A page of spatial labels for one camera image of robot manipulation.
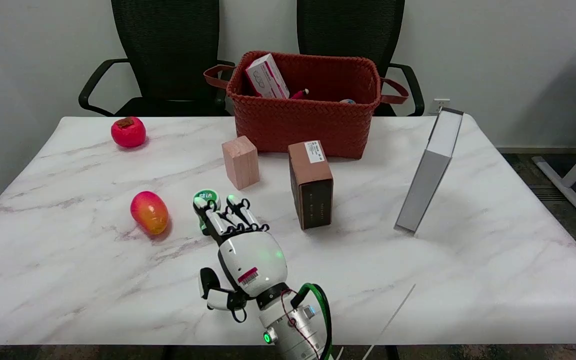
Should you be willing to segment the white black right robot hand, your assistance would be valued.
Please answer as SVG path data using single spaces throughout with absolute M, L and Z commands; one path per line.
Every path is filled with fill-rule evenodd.
M 193 208 L 203 221 L 207 233 L 218 246 L 217 257 L 231 285 L 221 287 L 212 268 L 199 270 L 199 296 L 209 310 L 246 312 L 248 302 L 256 301 L 259 317 L 272 314 L 272 307 L 289 290 L 286 285 L 288 266 L 279 243 L 270 234 L 270 226 L 261 223 L 250 209 L 250 201 L 230 194 L 225 210 L 219 210 L 213 199 L 193 198 Z

